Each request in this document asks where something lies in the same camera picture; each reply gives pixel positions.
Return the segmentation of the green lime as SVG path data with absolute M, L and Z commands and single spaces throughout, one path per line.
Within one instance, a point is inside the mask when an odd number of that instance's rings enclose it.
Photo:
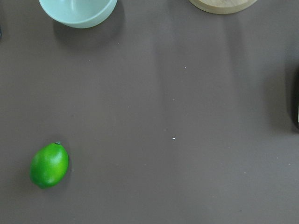
M 30 163 L 30 180 L 39 188 L 57 185 L 65 176 L 69 166 L 69 155 L 60 142 L 53 142 L 34 155 Z

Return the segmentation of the mint green bowl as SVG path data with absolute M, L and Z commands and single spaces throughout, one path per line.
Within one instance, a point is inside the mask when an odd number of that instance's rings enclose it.
M 44 12 L 72 28 L 91 28 L 106 20 L 117 0 L 39 0 Z

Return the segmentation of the round wooden stand base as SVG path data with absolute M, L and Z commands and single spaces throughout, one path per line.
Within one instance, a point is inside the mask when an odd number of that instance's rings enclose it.
M 189 0 L 195 7 L 212 14 L 233 14 L 252 6 L 256 0 Z

